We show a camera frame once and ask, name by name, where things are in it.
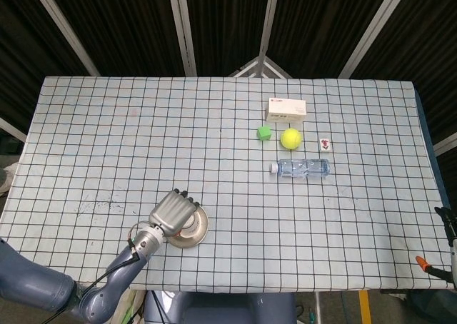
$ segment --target water bottle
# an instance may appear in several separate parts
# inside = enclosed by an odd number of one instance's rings
[[[323,178],[330,173],[330,167],[326,159],[279,160],[270,165],[270,172],[292,178],[306,178],[307,176]]]

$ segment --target yellow ball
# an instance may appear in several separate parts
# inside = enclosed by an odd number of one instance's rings
[[[286,129],[281,135],[281,144],[287,149],[297,148],[300,146],[301,140],[303,140],[303,137],[300,131],[294,128]]]

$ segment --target floor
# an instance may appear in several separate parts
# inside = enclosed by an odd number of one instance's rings
[[[0,156],[0,168],[18,161],[18,156]],[[6,196],[0,197],[0,214],[6,202]],[[323,292],[321,294],[321,324],[345,323],[359,324],[361,322],[358,292]],[[371,310],[371,322],[373,324],[387,323],[410,323],[426,324],[428,321],[420,319],[402,300],[387,294],[381,294],[377,290],[368,292]],[[303,306],[304,312],[298,319],[309,323],[309,308],[315,309],[314,293],[297,293],[297,305]],[[11,303],[0,298],[0,324],[41,323],[51,313],[29,308],[27,306]],[[62,315],[54,320],[54,324],[77,324],[80,323],[72,318]]]

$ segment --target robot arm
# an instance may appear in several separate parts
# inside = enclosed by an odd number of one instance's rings
[[[106,269],[112,273],[101,288],[84,289],[70,276],[25,259],[0,240],[0,296],[47,311],[68,310],[86,323],[104,323],[163,237],[178,234],[198,207],[186,191],[169,192],[152,210],[150,226],[142,228]]]

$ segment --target table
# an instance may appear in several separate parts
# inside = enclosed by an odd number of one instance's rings
[[[412,83],[233,78],[46,78],[0,236],[22,255],[91,282],[173,188],[209,216],[203,243],[164,244],[133,288],[280,292],[445,288],[441,199]],[[269,97],[304,99],[296,151]],[[332,140],[320,153],[319,138]],[[278,179],[280,158],[327,158],[326,179]]]

